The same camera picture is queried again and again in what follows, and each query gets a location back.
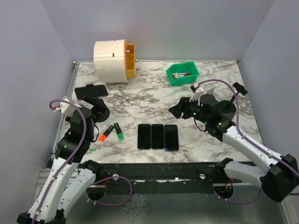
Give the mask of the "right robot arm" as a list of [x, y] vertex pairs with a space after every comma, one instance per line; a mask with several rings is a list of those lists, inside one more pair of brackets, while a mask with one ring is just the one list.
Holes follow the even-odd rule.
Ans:
[[227, 100], [219, 102], [212, 94], [203, 94], [197, 100], [182, 97], [169, 109], [177, 119], [194, 118], [205, 124], [205, 130], [247, 158], [254, 166], [232, 159], [224, 159], [215, 170], [215, 179], [226, 182], [237, 179], [259, 187], [271, 200], [283, 201], [299, 185], [297, 160], [290, 154], [282, 156], [252, 139], [232, 120], [236, 106]]

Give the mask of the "black phone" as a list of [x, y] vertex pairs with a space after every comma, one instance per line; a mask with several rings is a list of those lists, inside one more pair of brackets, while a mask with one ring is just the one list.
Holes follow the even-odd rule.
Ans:
[[137, 136], [138, 149], [150, 149], [151, 147], [151, 125], [139, 124]]

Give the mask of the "black phone stand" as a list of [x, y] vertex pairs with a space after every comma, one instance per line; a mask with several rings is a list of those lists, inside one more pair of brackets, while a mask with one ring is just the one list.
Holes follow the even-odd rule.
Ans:
[[98, 110], [97, 121], [103, 122], [108, 119], [110, 115], [110, 110], [107, 105], [104, 103], [103, 98], [108, 96], [108, 91], [105, 85], [91, 85], [91, 98], [96, 102], [96, 109]]
[[[239, 84], [238, 82], [235, 82], [233, 84], [233, 87], [237, 90], [236, 93], [237, 96], [239, 93], [242, 94], [243, 96], [248, 94], [248, 91], [245, 89], [245, 87]], [[233, 96], [229, 101], [223, 100], [219, 102], [220, 113], [229, 119], [233, 119], [233, 117], [236, 114], [236, 106], [234, 105], [234, 100], [235, 97]]]

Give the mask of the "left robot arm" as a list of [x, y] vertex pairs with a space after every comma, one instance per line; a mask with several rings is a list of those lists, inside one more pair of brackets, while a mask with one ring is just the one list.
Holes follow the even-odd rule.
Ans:
[[83, 100], [92, 108], [79, 106], [67, 97], [50, 102], [51, 110], [61, 112], [70, 128], [57, 143], [49, 176], [38, 198], [27, 212], [18, 216], [17, 223], [64, 224], [83, 192], [103, 180], [102, 165], [81, 160], [94, 142], [95, 124], [107, 120], [110, 111], [101, 98], [84, 96]]

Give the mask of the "silver phone stand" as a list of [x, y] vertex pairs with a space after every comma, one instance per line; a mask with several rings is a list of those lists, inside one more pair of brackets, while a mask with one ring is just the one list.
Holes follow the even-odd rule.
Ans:
[[214, 87], [211, 88], [211, 89], [209, 89], [209, 90], [207, 90], [207, 91], [206, 91], [206, 94], [211, 94], [211, 95], [213, 95], [213, 94], [214, 94]]

